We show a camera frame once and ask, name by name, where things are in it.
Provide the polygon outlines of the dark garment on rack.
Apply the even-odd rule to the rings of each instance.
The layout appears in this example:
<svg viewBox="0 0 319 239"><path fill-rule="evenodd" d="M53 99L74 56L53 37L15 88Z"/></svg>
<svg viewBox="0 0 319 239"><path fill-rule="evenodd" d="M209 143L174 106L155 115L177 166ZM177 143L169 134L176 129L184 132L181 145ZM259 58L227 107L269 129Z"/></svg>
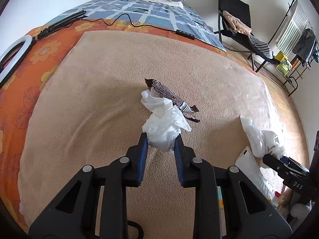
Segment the dark garment on rack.
<svg viewBox="0 0 319 239"><path fill-rule="evenodd" d="M315 46L316 36L312 29L305 29L292 52L300 61L307 61Z"/></svg>

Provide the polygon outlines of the brown Snickers wrapper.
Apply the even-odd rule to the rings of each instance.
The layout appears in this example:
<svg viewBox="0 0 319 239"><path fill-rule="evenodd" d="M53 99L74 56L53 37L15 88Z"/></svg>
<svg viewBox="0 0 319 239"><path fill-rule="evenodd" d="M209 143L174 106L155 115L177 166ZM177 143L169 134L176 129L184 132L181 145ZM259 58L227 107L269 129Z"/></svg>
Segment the brown Snickers wrapper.
<svg viewBox="0 0 319 239"><path fill-rule="evenodd" d="M182 112L184 117L187 120L190 120L195 123L201 122L199 119L194 117L194 114L199 112L199 109L196 105L189 106L179 95L177 95L174 91L170 90L165 85L161 84L159 81L155 79L144 79L149 90L153 89L155 92L159 94L160 97L170 99L173 105L176 105L179 110Z"/></svg>

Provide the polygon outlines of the striped garment on chair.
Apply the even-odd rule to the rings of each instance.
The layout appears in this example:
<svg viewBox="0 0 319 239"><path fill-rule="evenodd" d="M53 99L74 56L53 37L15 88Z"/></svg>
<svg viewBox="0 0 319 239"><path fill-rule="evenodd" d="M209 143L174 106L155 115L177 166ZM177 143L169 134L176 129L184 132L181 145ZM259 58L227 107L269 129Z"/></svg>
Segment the striped garment on chair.
<svg viewBox="0 0 319 239"><path fill-rule="evenodd" d="M260 55L263 55L267 59L273 59L273 53L267 43L260 41L252 34L249 35L249 42Z"/></svg>

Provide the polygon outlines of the long white snack wrapper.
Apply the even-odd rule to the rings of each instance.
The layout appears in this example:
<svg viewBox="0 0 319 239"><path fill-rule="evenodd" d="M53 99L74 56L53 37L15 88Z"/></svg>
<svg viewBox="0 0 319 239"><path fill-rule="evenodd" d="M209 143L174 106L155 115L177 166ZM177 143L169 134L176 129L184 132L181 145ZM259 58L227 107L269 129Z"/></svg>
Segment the long white snack wrapper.
<svg viewBox="0 0 319 239"><path fill-rule="evenodd" d="M255 185L255 187L271 202L274 197L274 190L263 176L254 155L249 146L239 154L235 161L235 166L239 168L245 176Z"/></svg>

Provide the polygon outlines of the white plastic bag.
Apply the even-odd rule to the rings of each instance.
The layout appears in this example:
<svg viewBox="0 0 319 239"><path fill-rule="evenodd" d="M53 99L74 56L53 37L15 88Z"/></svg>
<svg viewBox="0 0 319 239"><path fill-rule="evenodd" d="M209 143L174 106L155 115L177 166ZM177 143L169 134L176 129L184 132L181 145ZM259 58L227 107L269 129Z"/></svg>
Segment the white plastic bag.
<svg viewBox="0 0 319 239"><path fill-rule="evenodd" d="M143 91L141 96L141 103L151 112L142 126L149 146L161 152L173 152L175 139L182 130L191 131L189 123L178 106L170 99L160 97L154 89Z"/></svg>
<svg viewBox="0 0 319 239"><path fill-rule="evenodd" d="M260 130L250 118L239 117L252 153L256 158L263 158L266 154L270 154L279 159L284 155L285 148L280 143L276 133Z"/></svg>

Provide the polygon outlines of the beige clothes on chair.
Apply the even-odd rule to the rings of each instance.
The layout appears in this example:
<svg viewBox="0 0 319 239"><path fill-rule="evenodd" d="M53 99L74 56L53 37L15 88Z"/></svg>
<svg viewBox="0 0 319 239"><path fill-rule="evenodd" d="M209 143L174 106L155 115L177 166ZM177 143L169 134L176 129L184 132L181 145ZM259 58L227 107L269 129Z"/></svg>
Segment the beige clothes on chair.
<svg viewBox="0 0 319 239"><path fill-rule="evenodd" d="M227 11L222 12L223 17L226 19L229 26L237 33L241 33L249 36L251 34L251 28L241 22L240 19L234 17Z"/></svg>

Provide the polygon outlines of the beige fleece blanket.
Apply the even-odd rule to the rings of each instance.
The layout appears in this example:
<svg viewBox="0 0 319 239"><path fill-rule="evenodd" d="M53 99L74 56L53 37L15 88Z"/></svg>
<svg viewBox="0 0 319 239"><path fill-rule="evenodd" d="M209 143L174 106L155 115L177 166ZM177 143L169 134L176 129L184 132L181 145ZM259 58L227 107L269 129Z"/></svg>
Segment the beige fleece blanket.
<svg viewBox="0 0 319 239"><path fill-rule="evenodd" d="M264 81L229 58L151 34L85 32L49 78L29 121L18 176L27 225L83 166L107 166L138 143L151 115L141 102L146 79L197 106L198 122L189 123L182 140L213 166L233 165L249 145L243 117L282 134Z"/></svg>

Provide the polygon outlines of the blue checkered bed cover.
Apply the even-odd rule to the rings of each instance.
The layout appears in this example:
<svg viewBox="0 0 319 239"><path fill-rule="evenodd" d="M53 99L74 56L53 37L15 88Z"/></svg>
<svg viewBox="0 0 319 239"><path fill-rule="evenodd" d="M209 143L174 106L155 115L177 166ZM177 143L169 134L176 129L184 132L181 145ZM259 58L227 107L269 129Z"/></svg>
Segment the blue checkered bed cover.
<svg viewBox="0 0 319 239"><path fill-rule="evenodd" d="M181 30L195 38L210 44L222 51L224 46L215 36L213 28L207 25L202 17L191 7L182 9L161 3L139 0L92 0L67 10L53 18L53 24L71 14L85 10L87 19L132 20L134 24L155 25L158 27Z"/></svg>

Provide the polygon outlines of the white radiator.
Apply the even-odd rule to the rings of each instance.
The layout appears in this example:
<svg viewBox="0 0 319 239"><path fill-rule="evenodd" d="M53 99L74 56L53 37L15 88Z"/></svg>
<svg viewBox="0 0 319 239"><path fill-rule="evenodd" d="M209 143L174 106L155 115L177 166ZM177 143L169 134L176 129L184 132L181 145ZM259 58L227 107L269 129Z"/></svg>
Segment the white radiator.
<svg viewBox="0 0 319 239"><path fill-rule="evenodd" d="M280 28L279 36L275 40L276 47L281 53L285 56L291 53L307 24L308 18L299 1L295 0Z"/></svg>

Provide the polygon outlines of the black folding chair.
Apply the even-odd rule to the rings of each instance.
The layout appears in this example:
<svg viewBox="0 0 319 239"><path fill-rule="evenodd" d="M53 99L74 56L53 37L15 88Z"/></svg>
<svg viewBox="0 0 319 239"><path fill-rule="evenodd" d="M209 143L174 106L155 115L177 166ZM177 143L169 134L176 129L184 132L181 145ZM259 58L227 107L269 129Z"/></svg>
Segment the black folding chair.
<svg viewBox="0 0 319 239"><path fill-rule="evenodd" d="M273 66L280 64L269 44L259 40L251 28L250 7L241 0L218 0L218 30L215 32L222 41L222 37L229 37L239 45L246 48L246 53L251 58L251 67L254 69L254 55L264 61L257 68L259 71L265 63Z"/></svg>

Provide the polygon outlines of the black clothes drying rack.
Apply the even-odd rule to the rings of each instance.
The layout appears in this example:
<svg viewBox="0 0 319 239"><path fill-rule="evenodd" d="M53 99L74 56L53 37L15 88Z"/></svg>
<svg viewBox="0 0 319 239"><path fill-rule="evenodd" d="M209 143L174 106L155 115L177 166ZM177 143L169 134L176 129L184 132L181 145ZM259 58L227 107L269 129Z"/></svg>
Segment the black clothes drying rack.
<svg viewBox="0 0 319 239"><path fill-rule="evenodd" d="M277 29L275 30L274 34L271 36L270 40L268 41L268 44L273 45L275 48L274 57L280 51L276 47L275 40L279 36L280 28L283 25L283 22L284 22L285 18L287 17L288 12L289 12L292 4L294 3L294 1L295 0L292 0L290 3L288 3L288 10L286 11L283 19L281 20L281 22L280 22L279 26L277 27ZM283 88L287 92L289 97L298 89L298 82L303 79L305 71L311 70L311 64L313 62L318 62L318 35L316 35L315 30L312 27L309 19L308 19L308 24L307 24L305 29L307 29L307 28L312 29L315 36L316 36L315 46L313 48L311 56L309 57L309 59L307 61L300 61L298 59L297 55L295 55L291 51L291 53L287 57L288 57L290 63L292 64L292 69L290 70L290 72L286 76L281 75L281 73L276 69L276 65L273 66L269 63L265 63L264 66L259 71L255 70L255 72L257 72L257 73L261 72L261 73L265 74L267 77L270 77L270 79L273 80L275 83L279 84L279 86L281 86L281 88Z"/></svg>

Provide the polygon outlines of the yellow crate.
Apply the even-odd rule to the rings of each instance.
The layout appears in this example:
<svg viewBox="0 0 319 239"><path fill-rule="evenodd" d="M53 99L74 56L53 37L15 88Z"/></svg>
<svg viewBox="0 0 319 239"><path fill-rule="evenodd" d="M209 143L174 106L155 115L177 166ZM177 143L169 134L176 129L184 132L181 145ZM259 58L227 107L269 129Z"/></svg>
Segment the yellow crate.
<svg viewBox="0 0 319 239"><path fill-rule="evenodd" d="M280 61L280 63L276 65L276 69L281 73L282 76L286 76L292 69L292 64L290 63L288 57L279 51L275 56L275 59Z"/></svg>

